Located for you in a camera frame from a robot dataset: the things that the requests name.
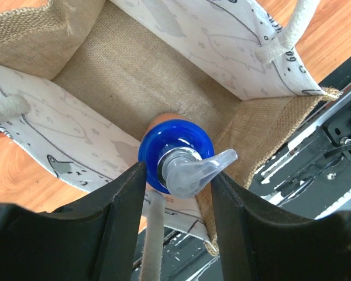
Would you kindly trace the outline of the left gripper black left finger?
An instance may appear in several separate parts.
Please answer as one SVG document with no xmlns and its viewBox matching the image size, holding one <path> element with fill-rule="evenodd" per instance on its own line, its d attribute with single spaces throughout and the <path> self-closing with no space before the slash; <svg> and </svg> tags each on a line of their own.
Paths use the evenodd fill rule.
<svg viewBox="0 0 351 281">
<path fill-rule="evenodd" d="M 129 280 L 147 168 L 51 213 L 0 203 L 0 280 Z"/>
</svg>

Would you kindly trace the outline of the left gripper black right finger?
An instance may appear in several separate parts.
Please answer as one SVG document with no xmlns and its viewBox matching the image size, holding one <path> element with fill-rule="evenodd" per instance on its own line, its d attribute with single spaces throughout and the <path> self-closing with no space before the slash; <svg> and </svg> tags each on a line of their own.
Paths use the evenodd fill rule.
<svg viewBox="0 0 351 281">
<path fill-rule="evenodd" d="M 225 173 L 211 193 L 224 280 L 351 280 L 351 211 L 305 218 Z"/>
</svg>

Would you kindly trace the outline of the blue cap bottle front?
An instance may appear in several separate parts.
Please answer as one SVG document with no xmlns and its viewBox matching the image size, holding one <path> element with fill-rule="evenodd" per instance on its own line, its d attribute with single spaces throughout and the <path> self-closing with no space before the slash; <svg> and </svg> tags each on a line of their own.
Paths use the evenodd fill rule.
<svg viewBox="0 0 351 281">
<path fill-rule="evenodd" d="M 155 117 L 139 147 L 147 166 L 147 182 L 157 191 L 191 198 L 238 159 L 234 149 L 219 154 L 197 124 L 173 113 Z"/>
</svg>

